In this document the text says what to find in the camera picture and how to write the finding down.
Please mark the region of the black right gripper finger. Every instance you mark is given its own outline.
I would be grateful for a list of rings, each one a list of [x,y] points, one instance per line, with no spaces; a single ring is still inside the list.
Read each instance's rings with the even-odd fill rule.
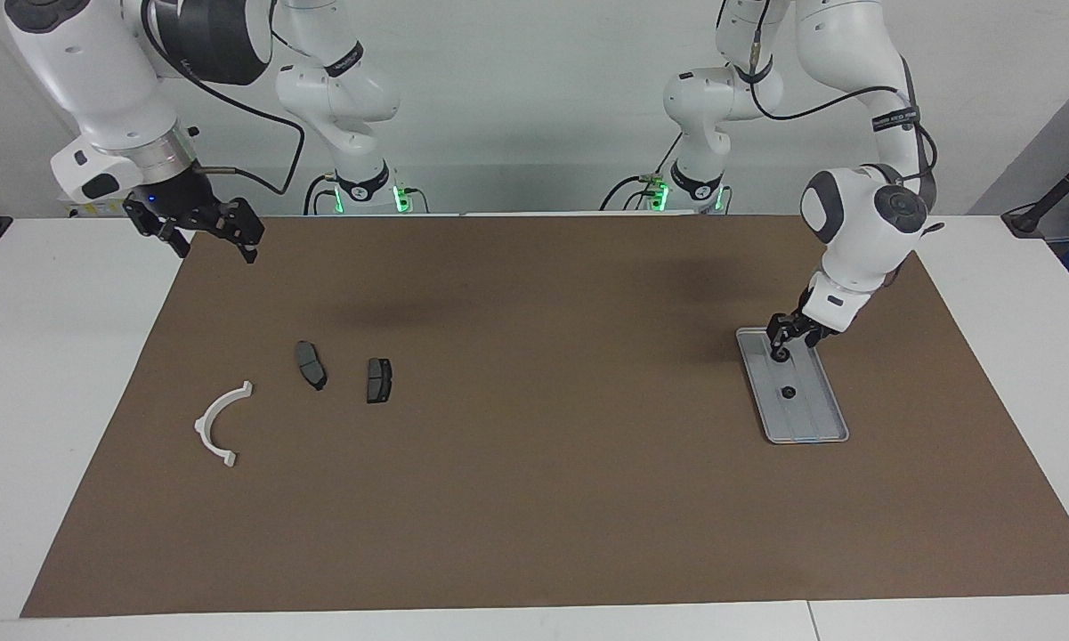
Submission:
[[[167,244],[180,259],[187,257],[190,243],[177,230],[173,220],[162,220],[150,212],[140,200],[125,200],[125,214],[143,237],[155,237]]]
[[[229,202],[216,204],[216,220],[214,235],[224,239],[238,249],[246,264],[253,264],[258,256],[258,244],[261,243],[265,226],[258,218],[248,200],[235,198]]]

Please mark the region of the silver metal tray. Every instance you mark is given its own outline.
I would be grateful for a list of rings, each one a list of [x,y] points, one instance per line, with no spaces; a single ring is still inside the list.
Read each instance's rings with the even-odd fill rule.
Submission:
[[[768,442],[832,443],[850,438],[822,360],[814,348],[799,341],[789,361],[775,362],[770,358],[765,329],[737,329],[735,340]],[[786,385],[797,390],[795,398],[780,396]]]

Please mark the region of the curved grey brake pad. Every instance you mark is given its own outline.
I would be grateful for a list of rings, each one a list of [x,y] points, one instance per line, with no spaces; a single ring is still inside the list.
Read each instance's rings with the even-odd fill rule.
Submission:
[[[295,346],[296,364],[304,380],[313,389],[321,391],[328,382],[328,373],[324,369],[317,354],[317,346],[309,341],[298,341]]]

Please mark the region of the brown table mat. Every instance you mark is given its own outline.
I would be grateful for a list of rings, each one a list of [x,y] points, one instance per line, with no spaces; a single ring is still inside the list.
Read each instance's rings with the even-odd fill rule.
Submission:
[[[1069,594],[1069,516],[918,257],[819,345],[850,438],[766,442],[735,331],[821,255],[786,216],[197,236],[22,616]],[[245,380],[230,469],[193,425]]]

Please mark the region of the white semicircular bracket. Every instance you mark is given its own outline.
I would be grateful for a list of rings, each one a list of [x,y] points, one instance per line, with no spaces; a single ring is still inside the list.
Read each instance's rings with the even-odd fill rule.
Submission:
[[[226,391],[224,394],[215,398],[215,401],[210,402],[207,409],[205,409],[203,415],[195,421],[195,433],[198,435],[201,443],[205,450],[210,451],[210,454],[217,456],[226,467],[230,469],[236,466],[237,453],[233,450],[228,450],[228,448],[222,448],[214,442],[213,429],[215,421],[218,415],[224,411],[226,407],[229,407],[234,402],[241,401],[241,398],[249,398],[252,396],[254,391],[254,384],[249,380],[242,382],[239,388]]]

